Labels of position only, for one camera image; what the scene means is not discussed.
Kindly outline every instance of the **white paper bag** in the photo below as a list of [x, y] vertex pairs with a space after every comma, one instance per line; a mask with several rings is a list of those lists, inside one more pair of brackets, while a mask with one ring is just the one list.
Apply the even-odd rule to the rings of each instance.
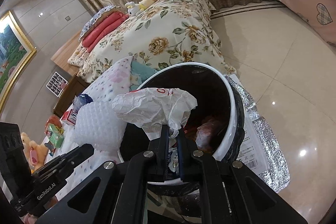
[[173, 132], [170, 138], [175, 138], [196, 106], [196, 98], [180, 89], [146, 88], [120, 94], [112, 101], [117, 117], [142, 128], [150, 140], [160, 137], [163, 124]]

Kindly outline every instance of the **landscape painting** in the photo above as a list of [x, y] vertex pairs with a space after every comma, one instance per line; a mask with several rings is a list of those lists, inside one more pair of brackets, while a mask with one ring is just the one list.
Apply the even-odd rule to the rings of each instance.
[[36, 49], [8, 11], [0, 19], [0, 114], [20, 72], [35, 52]]

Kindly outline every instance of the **wall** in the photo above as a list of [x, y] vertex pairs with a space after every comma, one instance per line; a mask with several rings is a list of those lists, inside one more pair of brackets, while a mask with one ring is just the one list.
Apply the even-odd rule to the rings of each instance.
[[0, 121], [17, 123], [21, 132], [40, 143], [45, 137], [45, 122], [58, 100], [46, 84], [55, 71], [70, 78], [50, 58], [91, 15], [79, 0], [23, 0], [11, 11], [37, 54], [12, 89]]

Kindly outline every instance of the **silver bolt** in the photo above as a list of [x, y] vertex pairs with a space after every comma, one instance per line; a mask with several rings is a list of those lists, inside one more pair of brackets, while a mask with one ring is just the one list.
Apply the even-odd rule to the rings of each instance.
[[114, 163], [112, 161], [107, 161], [106, 163], [104, 163], [104, 168], [105, 169], [111, 169], [113, 168]]
[[193, 155], [194, 155], [195, 157], [202, 157], [202, 156], [203, 156], [203, 152], [202, 152], [201, 150], [195, 150], [195, 151], [193, 152]]
[[232, 163], [232, 166], [234, 168], [242, 168], [243, 167], [243, 163], [240, 161], [240, 160], [235, 160], [233, 163]]
[[147, 150], [143, 153], [143, 155], [146, 157], [146, 158], [151, 158], [154, 156], [154, 152], [153, 151], [150, 151], [150, 150]]

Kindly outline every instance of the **white bunny plush toy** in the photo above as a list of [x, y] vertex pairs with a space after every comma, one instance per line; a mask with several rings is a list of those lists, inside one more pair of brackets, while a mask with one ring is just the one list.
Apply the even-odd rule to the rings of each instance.
[[137, 16], [145, 10], [141, 4], [137, 4], [134, 1], [127, 2], [125, 6], [128, 9], [128, 13], [131, 17]]

